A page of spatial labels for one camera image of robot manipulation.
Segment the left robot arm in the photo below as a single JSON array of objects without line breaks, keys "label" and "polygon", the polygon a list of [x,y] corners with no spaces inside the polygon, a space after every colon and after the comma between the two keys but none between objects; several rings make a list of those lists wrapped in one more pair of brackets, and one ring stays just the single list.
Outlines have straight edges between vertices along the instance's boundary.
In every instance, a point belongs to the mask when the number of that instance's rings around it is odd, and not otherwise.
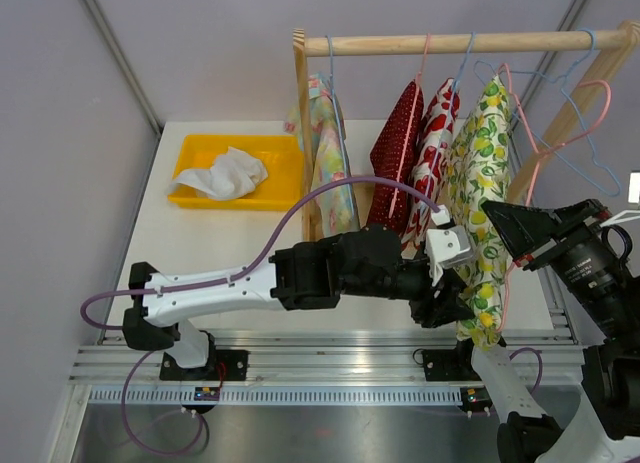
[{"label": "left robot arm", "polygon": [[124,312],[122,332],[129,348],[163,354],[163,381],[243,381],[247,351],[217,349],[214,336],[197,329],[193,318],[329,310],[348,295],[406,301],[415,323],[436,328],[473,315],[455,271],[473,253],[466,231],[447,225],[428,230],[421,252],[405,259],[399,236],[374,225],[278,250],[236,276],[180,275],[175,292],[162,287],[153,266],[140,262],[131,268],[133,304]]}]

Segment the red poppy print garment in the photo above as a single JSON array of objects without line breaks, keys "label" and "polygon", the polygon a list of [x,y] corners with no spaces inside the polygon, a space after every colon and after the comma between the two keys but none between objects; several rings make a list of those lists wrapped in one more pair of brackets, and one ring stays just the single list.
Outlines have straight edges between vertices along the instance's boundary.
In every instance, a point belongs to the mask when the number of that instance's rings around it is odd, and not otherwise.
[{"label": "red poppy print garment", "polygon": [[[409,182],[436,201],[442,189],[442,177],[447,170],[448,150],[453,141],[460,98],[453,90],[454,79],[448,78],[431,99],[419,126],[416,143],[417,159]],[[410,196],[409,216],[401,237],[403,249],[417,249],[425,240],[431,208],[422,200]]]}]

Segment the lemon print skirt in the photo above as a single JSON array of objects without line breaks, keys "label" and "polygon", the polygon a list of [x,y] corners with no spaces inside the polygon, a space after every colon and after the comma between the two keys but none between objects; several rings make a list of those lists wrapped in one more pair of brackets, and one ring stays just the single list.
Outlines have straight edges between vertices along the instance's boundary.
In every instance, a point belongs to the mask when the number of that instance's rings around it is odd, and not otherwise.
[{"label": "lemon print skirt", "polygon": [[471,317],[456,323],[457,339],[471,340],[484,350],[501,338],[508,254],[481,205],[506,200],[510,115],[507,89],[496,75],[452,143],[445,178],[451,215],[474,250],[471,260],[456,268],[466,285],[461,299],[472,311]]}]

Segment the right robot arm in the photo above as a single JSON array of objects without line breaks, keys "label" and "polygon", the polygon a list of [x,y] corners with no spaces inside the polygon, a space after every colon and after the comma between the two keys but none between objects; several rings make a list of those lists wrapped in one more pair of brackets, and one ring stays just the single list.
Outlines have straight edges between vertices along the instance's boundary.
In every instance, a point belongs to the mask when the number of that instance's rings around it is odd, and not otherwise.
[{"label": "right robot arm", "polygon": [[513,262],[550,268],[604,336],[582,351],[579,404],[561,427],[517,375],[502,343],[468,345],[456,372],[480,377],[500,425],[502,462],[629,462],[639,457],[639,279],[628,267],[634,244],[617,215],[598,200],[558,209],[487,201],[482,210]]}]

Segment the white skirt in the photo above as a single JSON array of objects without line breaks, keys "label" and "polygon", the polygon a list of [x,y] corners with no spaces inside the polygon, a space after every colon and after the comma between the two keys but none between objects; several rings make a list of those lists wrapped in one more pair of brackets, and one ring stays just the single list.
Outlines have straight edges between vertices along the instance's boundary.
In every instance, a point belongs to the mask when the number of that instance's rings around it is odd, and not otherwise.
[{"label": "white skirt", "polygon": [[169,192],[185,187],[214,201],[230,201],[254,192],[267,178],[268,172],[261,160],[230,147],[215,158],[210,168],[181,171],[172,180]]}]

